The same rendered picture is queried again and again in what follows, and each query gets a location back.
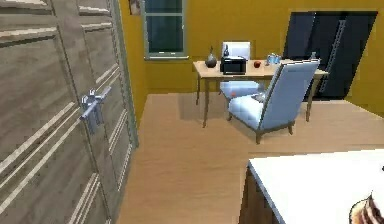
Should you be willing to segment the pale blue chair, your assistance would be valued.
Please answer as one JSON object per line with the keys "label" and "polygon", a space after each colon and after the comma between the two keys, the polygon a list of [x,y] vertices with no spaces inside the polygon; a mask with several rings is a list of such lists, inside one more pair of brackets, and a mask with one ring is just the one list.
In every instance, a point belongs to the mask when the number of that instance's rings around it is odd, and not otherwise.
{"label": "pale blue chair", "polygon": [[231,99],[228,121],[235,117],[252,129],[257,144],[264,134],[279,129],[287,128],[293,134],[295,119],[319,64],[319,59],[282,63],[268,88],[258,93],[265,94],[265,101],[253,99],[256,94]]}
{"label": "pale blue chair", "polygon": [[[225,45],[228,45],[229,56],[240,56],[250,59],[251,44],[249,41],[224,41],[222,44],[222,57]],[[222,81],[219,93],[227,99],[246,95],[258,94],[264,91],[264,84],[256,81]]]}

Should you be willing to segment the white topped counter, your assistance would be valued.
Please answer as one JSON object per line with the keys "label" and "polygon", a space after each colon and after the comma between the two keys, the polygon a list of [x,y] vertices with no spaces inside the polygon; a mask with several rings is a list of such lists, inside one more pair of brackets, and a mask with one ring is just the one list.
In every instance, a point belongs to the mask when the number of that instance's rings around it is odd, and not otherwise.
{"label": "white topped counter", "polygon": [[239,224],[349,224],[372,191],[384,193],[384,149],[253,158]]}

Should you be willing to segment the clear blue glass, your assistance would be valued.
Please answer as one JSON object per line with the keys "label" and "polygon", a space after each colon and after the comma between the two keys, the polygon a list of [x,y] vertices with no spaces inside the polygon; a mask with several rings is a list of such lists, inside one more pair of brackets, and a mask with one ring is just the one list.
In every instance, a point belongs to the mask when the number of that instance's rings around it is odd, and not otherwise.
{"label": "clear blue glass", "polygon": [[271,53],[267,56],[266,65],[270,64],[279,64],[281,61],[281,57],[275,53]]}

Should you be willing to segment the light wooden table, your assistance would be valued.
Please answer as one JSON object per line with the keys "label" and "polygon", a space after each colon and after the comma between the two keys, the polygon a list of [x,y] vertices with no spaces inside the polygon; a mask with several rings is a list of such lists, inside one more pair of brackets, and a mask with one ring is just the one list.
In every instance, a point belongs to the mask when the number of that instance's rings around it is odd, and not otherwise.
{"label": "light wooden table", "polygon": [[[224,75],[220,72],[220,62],[214,68],[208,68],[204,61],[193,62],[193,69],[197,73],[197,90],[196,90],[196,105],[199,104],[200,99],[200,87],[201,82],[204,83],[204,118],[203,128],[206,127],[209,111],[209,83],[210,82],[221,82],[227,80],[271,80],[276,69],[277,64],[266,65],[266,60],[260,60],[261,65],[259,68],[254,67],[256,60],[249,60],[246,65],[246,73],[244,75]],[[313,83],[311,86],[310,94],[307,99],[306,109],[306,121],[309,122],[312,108],[313,96],[316,93],[319,82],[323,77],[328,76],[329,73],[317,69],[313,77]]]}

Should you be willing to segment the dark round vase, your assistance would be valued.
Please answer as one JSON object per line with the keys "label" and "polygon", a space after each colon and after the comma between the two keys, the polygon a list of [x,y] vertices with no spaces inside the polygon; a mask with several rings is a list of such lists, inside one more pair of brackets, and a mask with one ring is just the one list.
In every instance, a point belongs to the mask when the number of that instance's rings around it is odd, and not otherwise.
{"label": "dark round vase", "polygon": [[210,47],[210,53],[207,56],[207,59],[205,60],[205,65],[208,68],[214,68],[216,66],[216,64],[217,64],[217,58],[213,54],[213,47]]}

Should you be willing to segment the brown striped object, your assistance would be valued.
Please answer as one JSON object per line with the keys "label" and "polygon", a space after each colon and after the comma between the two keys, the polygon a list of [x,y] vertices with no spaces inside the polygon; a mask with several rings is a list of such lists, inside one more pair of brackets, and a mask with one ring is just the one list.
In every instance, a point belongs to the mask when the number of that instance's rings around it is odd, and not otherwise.
{"label": "brown striped object", "polygon": [[349,212],[349,224],[384,224],[384,193],[372,191]]}

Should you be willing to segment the framed wall picture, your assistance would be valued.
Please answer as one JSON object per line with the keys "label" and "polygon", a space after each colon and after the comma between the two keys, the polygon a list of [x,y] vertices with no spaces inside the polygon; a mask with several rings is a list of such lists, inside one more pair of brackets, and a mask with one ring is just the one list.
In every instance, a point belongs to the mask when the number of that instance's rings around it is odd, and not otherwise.
{"label": "framed wall picture", "polygon": [[139,16],[141,14],[140,0],[129,0],[129,4],[131,14]]}

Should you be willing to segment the green framed window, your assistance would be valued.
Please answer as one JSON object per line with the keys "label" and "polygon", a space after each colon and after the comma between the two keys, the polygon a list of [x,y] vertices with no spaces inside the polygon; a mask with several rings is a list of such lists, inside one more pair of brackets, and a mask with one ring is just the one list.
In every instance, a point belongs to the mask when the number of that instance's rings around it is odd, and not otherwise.
{"label": "green framed window", "polygon": [[187,59],[186,0],[141,0],[146,60]]}

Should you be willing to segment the grey panelled room door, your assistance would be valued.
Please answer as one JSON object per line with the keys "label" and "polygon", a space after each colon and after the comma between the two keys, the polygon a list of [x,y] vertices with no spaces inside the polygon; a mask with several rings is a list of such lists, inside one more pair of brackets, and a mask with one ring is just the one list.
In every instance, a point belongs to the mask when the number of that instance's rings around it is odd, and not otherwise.
{"label": "grey panelled room door", "polygon": [[118,0],[0,0],[0,224],[116,224],[133,123]]}

